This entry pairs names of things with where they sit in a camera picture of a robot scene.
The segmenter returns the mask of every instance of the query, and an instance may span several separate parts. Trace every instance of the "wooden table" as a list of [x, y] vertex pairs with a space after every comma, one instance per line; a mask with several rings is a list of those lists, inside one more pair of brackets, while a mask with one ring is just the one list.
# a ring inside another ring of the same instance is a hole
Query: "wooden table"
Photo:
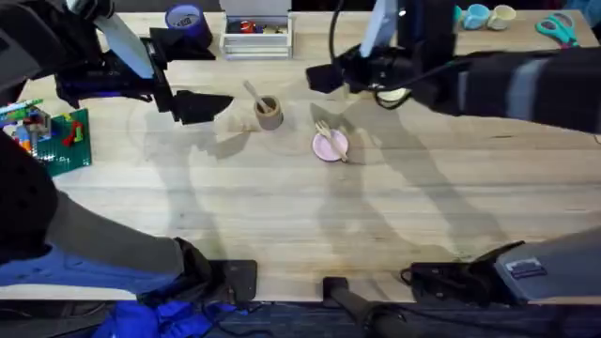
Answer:
[[[462, 31], [457, 50], [556, 48], [534, 30], [546, 14], [519, 12], [506, 32]], [[582, 16], [571, 14], [580, 44], [597, 45]], [[162, 14], [121, 16], [140, 35], [164, 26]], [[361, 41], [368, 17], [342, 15], [338, 52]], [[207, 19], [219, 32], [222, 14]], [[255, 259], [258, 300], [320, 300], [324, 276], [347, 276], [370, 300], [411, 301], [396, 280], [411, 262], [471, 260], [514, 240], [599, 225], [601, 146], [591, 135], [438, 115], [414, 101], [389, 112], [367, 95], [310, 91], [304, 70], [328, 62], [330, 19], [295, 14], [294, 60], [170, 64], [174, 90], [236, 97], [214, 123], [182, 127], [154, 103], [86, 100], [94, 164], [57, 177], [56, 185], [100, 215], [183, 237], [208, 258]], [[212, 49], [218, 54], [215, 43]], [[244, 79], [283, 103], [280, 129], [258, 128]], [[69, 111], [52, 79], [29, 84], [23, 98], [44, 98], [52, 114]], [[312, 153], [316, 118], [348, 134], [352, 164]], [[0, 296], [131, 298], [59, 290], [14, 286]]]

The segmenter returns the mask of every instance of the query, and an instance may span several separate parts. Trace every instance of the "lego baseplate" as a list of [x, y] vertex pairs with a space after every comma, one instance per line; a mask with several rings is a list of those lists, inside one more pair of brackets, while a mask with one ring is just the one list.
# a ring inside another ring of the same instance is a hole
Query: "lego baseplate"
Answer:
[[[87, 109], [81, 109], [69, 114], [71, 121], [63, 115], [53, 117], [53, 136], [50, 140], [37, 142], [33, 155], [45, 167], [48, 173], [55, 177], [72, 170], [92, 164], [92, 146], [90, 144], [90, 128]], [[71, 133], [72, 121], [84, 125], [84, 140], [63, 145], [63, 140]]]

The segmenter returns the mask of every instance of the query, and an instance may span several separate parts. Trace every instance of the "blue tape roll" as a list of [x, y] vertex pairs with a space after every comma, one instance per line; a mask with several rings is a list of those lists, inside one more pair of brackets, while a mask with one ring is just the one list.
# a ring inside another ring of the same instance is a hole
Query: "blue tape roll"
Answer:
[[196, 38], [204, 48], [207, 48], [213, 41], [205, 13], [199, 6], [175, 5], [167, 10], [165, 23], [169, 29], [184, 30], [188, 37]]

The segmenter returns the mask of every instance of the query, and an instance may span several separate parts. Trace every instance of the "wooden utensil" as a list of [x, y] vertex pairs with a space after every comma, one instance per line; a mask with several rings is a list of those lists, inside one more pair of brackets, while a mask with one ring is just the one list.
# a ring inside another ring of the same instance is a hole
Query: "wooden utensil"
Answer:
[[253, 85], [250, 82], [244, 81], [244, 87], [246, 88], [246, 90], [248, 90], [249, 94], [251, 94], [253, 99], [256, 101], [256, 104], [258, 104], [261, 107], [261, 109], [263, 110], [263, 114], [267, 114], [271, 111], [271, 108], [267, 105], [267, 103], [263, 101], [263, 99], [261, 99], [259, 94], [256, 92], [256, 89], [254, 89]]
[[334, 148], [334, 150], [336, 150], [338, 155], [340, 155], [340, 157], [342, 158], [342, 161], [347, 162], [348, 161], [347, 154], [345, 153], [345, 151], [343, 151], [340, 148], [340, 146], [338, 145], [336, 140], [334, 140], [333, 137], [331, 137], [330, 126], [328, 126], [328, 124], [325, 121], [318, 121], [318, 122], [316, 122], [316, 128], [317, 128], [317, 131], [321, 135], [323, 135], [328, 140], [328, 142], [330, 142], [331, 147]]

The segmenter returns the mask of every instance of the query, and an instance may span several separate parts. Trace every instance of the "pink bowl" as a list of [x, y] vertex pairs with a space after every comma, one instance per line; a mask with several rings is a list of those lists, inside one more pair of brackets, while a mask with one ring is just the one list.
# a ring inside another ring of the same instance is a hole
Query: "pink bowl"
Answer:
[[[348, 152], [347, 137], [342, 132], [337, 130], [331, 130], [331, 136], [346, 154]], [[317, 134], [313, 138], [313, 152], [315, 152], [316, 155], [323, 161], [340, 161], [342, 159], [340, 155], [338, 155], [338, 152], [331, 147], [328, 139], [321, 134]]]

